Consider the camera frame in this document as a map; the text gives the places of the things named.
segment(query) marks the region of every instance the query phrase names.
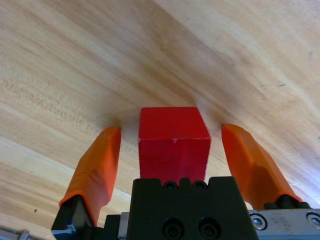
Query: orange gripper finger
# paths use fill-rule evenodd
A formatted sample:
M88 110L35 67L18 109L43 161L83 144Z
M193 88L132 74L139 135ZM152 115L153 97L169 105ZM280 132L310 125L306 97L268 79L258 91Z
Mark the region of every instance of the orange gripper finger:
M229 165L242 197L256 209L266 203L275 203L282 195L289 195L299 202L272 157L243 128L224 124L222 143Z
M80 159L60 206L80 195L92 224L97 225L100 210L111 200L115 187L120 143L120 128L109 127L100 133Z

